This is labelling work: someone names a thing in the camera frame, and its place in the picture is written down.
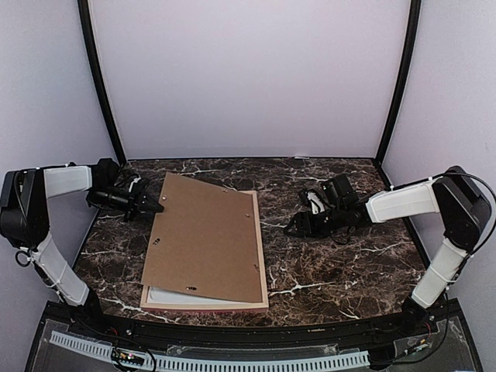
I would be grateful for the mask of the red sunset photo print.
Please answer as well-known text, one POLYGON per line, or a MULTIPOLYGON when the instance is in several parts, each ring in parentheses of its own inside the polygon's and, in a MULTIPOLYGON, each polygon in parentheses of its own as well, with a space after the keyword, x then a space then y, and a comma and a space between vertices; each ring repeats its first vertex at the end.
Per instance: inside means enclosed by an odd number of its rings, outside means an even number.
POLYGON ((183 294, 179 292, 162 290, 149 287, 148 302, 156 304, 173 305, 241 305, 239 301, 228 301, 217 298, 206 298, 202 296, 183 294))

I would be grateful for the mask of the light wooden picture frame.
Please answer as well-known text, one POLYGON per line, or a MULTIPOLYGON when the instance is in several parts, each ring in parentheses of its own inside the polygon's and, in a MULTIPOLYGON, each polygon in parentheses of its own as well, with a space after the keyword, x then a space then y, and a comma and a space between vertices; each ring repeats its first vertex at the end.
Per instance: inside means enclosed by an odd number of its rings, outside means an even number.
POLYGON ((142 308, 147 310, 166 310, 166 311, 179 311, 179 312, 243 312, 243 311, 265 311, 268 309, 268 291, 267 282, 265 274, 265 264, 264 264, 264 252, 263 244, 261 238, 261 228, 260 228, 260 217, 257 193, 255 191, 240 191, 252 195, 253 197, 253 209, 255 215, 256 223, 256 233, 257 233, 257 246, 258 246, 258 258, 260 265, 260 279, 261 279, 261 289, 262 289, 262 299, 259 302, 249 303, 241 302, 241 305, 173 305, 173 304, 156 304, 148 302, 147 296, 149 291, 149 286, 143 285, 143 293, 140 299, 140 305, 142 308))

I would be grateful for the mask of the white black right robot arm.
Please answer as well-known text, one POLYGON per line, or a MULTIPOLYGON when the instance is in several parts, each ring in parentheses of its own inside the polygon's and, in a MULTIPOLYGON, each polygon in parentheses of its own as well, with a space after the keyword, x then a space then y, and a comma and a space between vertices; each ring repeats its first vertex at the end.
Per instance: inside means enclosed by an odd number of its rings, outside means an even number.
POLYGON ((359 195, 345 174, 304 189, 306 210, 284 227, 286 236, 333 238, 341 229, 408 219, 426 250, 429 264, 401 305, 396 330, 412 336, 424 326, 431 307, 459 279, 469 260, 495 232, 495 192, 482 178, 452 166, 431 177, 359 195))

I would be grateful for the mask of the brown cardboard backing board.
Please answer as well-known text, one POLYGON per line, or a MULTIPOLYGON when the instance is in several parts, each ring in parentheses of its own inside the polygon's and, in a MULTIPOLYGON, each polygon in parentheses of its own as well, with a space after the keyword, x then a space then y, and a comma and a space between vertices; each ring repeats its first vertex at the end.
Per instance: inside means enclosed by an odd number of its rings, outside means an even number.
POLYGON ((262 299, 250 194, 167 173, 142 283, 178 293, 255 303, 262 299))

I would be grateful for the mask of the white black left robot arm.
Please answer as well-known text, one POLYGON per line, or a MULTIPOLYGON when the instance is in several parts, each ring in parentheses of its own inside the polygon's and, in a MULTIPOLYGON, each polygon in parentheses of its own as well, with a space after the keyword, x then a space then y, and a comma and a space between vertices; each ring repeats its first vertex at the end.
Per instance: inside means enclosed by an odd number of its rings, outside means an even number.
POLYGON ((123 212, 131 221, 140 214, 163 212, 163 206, 147 193, 149 181, 135 176, 118 182, 120 166, 110 158, 94 165, 69 163, 56 167, 11 170, 1 190, 1 234, 26 256, 46 286, 54 289, 70 306, 92 301, 91 289, 76 275, 57 248, 50 231, 47 202, 76 192, 86 193, 90 206, 123 212))

